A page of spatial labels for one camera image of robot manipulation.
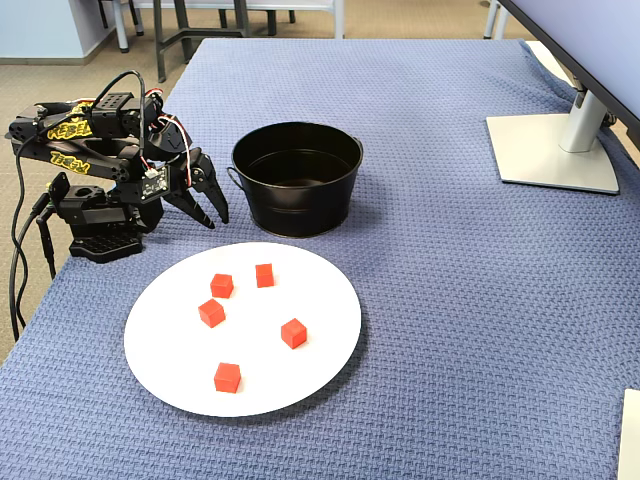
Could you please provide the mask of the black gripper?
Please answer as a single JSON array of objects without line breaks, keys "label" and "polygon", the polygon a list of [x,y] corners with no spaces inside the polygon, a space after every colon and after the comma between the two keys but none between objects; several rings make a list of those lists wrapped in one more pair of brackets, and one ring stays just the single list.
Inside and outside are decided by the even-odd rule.
[{"label": "black gripper", "polygon": [[159,115],[147,126],[147,198],[166,201],[208,229],[211,218],[189,189],[204,193],[221,221],[229,223],[228,202],[220,188],[211,158],[191,147],[184,126],[170,115]]}]

